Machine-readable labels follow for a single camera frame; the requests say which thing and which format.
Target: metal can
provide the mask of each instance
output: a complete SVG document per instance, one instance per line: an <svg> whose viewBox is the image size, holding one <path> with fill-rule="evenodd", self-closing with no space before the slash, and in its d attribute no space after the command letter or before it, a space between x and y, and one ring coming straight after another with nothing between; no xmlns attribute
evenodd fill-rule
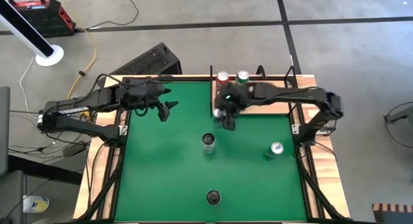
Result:
<svg viewBox="0 0 413 224"><path fill-rule="evenodd" d="M216 81L217 81L217 88L219 88L220 86L230 81L230 76L228 75L227 72L218 72Z"/></svg>
<svg viewBox="0 0 413 224"><path fill-rule="evenodd" d="M202 151L205 154L211 154L215 149L215 136L211 133L206 133L202 136Z"/></svg>
<svg viewBox="0 0 413 224"><path fill-rule="evenodd" d="M240 70L237 73L237 82L239 84L247 83L250 79L250 74L246 70Z"/></svg>
<svg viewBox="0 0 413 224"><path fill-rule="evenodd" d="M284 146L281 143L273 143L271 147L265 151L264 156L267 159L273 159L275 155L281 154L284 151Z"/></svg>
<svg viewBox="0 0 413 224"><path fill-rule="evenodd" d="M214 113L212 114L212 118L214 121L214 128L221 128L222 127L222 117L223 112L220 109L216 108Z"/></svg>

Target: black metal frame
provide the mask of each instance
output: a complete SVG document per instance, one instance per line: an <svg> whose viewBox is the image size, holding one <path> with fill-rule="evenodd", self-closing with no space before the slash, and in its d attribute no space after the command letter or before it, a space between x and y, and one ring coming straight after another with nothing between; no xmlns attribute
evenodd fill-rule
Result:
<svg viewBox="0 0 413 224"><path fill-rule="evenodd" d="M210 67L210 76L206 76L206 77L175 77L174 78L174 82L175 81L209 81L210 82L210 104L212 104L212 82L213 80L215 80L215 76L213 76L212 74L213 71L213 67ZM296 78L296 71L295 68L293 66L291 66L288 69L288 72L284 75L284 76L268 76L265 73L264 68L260 65L257 69L257 75L261 75L261 77L251 77L250 80L251 81L283 81L284 85L286 87L293 87L293 88L297 88L298 84L297 84L297 78ZM300 120L300 123L304 123L304 114L303 114L303 110L301 105L296 105L294 107L292 107L292 104L288 104L289 107L289 114L287 114L289 120L290 120L290 124L294 124L294 113L293 113L293 109L295 109L295 107L297 107L297 111L298 111L298 119ZM119 124L120 123L120 117L121 117L121 113L123 112L117 112L116 114L116 121L115 124ZM131 111L126 111L126 120L125 120L125 125L129 125L130 123L130 116L131 116ZM123 143L123 146L120 150L120 153L118 155L118 161L121 161L121 167L120 167L120 177L117 179L117 181L114 183L114 191L113 191L113 195L111 197L111 206L110 206L110 212L109 212L109 219L114 220L115 218L115 211L116 211L116 206L117 206L117 197L119 194L119 187L120 187L120 182L121 182L121 175L122 175L122 170L123 170L123 160L125 158L125 152L126 152L126 141L127 141L127 137L128 134L126 135L125 138L125 142ZM294 147L295 148L299 148L299 146L294 143ZM314 182L316 183L316 185L318 186L318 182L317 182L317 175L316 175L316 170L315 170L315 166L314 166L314 160L312 158L312 154L311 154L311 148L308 147L306 149L308 157L307 157L307 163L309 165L308 169L310 171L310 175L311 178L314 180ZM111 148L109 150L109 154L108 154L108 160L106 163L106 167L105 167L105 177L104 177L104 183L102 185L102 187L104 187L105 183L107 182L108 178L110 177L110 171L112 169L112 164L113 164L113 160L114 160L114 156L115 156L115 150L113 148ZM298 151L297 153L297 167L299 169L299 160L301 160L301 153L300 151ZM305 212L307 215L307 219L312 219L312 211L311 211L311 206L310 206L310 200L309 200L309 196L308 196L308 190L307 190L307 184L306 181L304 179L304 177L301 175L301 173L299 173L299 179L300 179L300 183L301 183L301 191L303 193L303 201L304 201L304 206L305 206ZM97 219L102 219L103 218L103 207L105 205L105 200L106 198L103 200L102 204L100 204L99 209L97 210ZM319 201L317 203L317 211L319 212L319 216L324 214L323 211L323 207L321 206L321 204L319 204Z"/></svg>
<svg viewBox="0 0 413 224"><path fill-rule="evenodd" d="M26 176L36 176L73 185L82 183L83 175L63 168L8 155L8 172L22 170Z"/></svg>

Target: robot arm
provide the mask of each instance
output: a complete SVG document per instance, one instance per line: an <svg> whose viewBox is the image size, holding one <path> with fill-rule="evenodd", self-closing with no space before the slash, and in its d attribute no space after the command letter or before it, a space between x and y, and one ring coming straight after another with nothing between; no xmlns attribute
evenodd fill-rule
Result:
<svg viewBox="0 0 413 224"><path fill-rule="evenodd" d="M340 97L334 93L318 87L279 88L269 83L227 83L219 90L216 108L224 114L220 117L223 127L235 130L234 118L240 111L250 105L270 105L275 102L310 103L320 109L310 122L299 127L297 141L305 145L314 144L316 132L326 123L343 117Z"/></svg>
<svg viewBox="0 0 413 224"><path fill-rule="evenodd" d="M49 101L39 113L37 127L45 133L68 130L89 136L100 137L103 141L119 141L120 128L117 125L105 127L70 118L70 114L84 111L111 112L114 110L135 110L157 108L161 121L166 121L170 109L177 102L161 103L160 95L171 92L159 81L147 79L124 78L122 83L102 88L85 97L62 101Z"/></svg>

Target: green table surface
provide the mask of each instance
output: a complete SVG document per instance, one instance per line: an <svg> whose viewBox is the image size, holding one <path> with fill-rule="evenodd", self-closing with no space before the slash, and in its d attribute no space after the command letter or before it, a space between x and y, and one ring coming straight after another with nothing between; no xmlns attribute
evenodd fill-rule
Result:
<svg viewBox="0 0 413 224"><path fill-rule="evenodd" d="M115 221L304 221L288 118L249 115L235 131L213 128L209 82L175 82L162 101L179 101L166 122L157 110L130 118ZM201 138L216 137L204 154ZM263 153L273 142L284 152ZM217 190L218 205L207 202Z"/></svg>

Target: concrete floor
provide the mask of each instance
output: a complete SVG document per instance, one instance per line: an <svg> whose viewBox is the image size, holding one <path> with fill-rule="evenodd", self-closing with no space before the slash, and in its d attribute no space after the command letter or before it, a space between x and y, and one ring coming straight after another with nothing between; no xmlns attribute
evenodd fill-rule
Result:
<svg viewBox="0 0 413 224"><path fill-rule="evenodd" d="M281 19L277 0L134 1L140 13L130 25ZM68 2L85 26L108 19L127 22L134 15L128 0ZM413 15L413 0L284 0L284 3L291 20ZM332 141L352 218L373 221L372 203L412 204L413 150L390 139L384 129L383 115L397 104L413 100L410 86L413 23L306 25L291 26L291 30L303 74L316 75L319 86L343 98L345 117L339 121ZM282 26L101 32L93 33L93 37L97 42L97 61L75 91L80 96L90 89L98 74L115 70L160 42L180 58L184 74L205 74L209 65L214 65L217 71L254 73L260 64L268 73L282 74L291 64ZM18 81L32 52L14 36L0 36L0 42L0 62L4 68L0 71L0 85L12 89L12 108L24 110ZM77 71L93 55L86 34L49 39L49 42L61 45L65 58L50 68L34 64L26 75L28 102L35 111L46 101L64 99ZM404 121L390 126L390 131L406 144L413 140L409 137L411 129ZM75 135L66 134L63 138L74 139ZM49 142L27 120L11 119L11 145L40 147ZM85 154L54 164L77 170L85 165ZM28 191L39 183L38 179L29 179ZM37 193L53 198L51 208L44 214L29 216L29 222L68 221L78 189L61 183L46 184ZM53 208L56 203L61 210Z"/></svg>

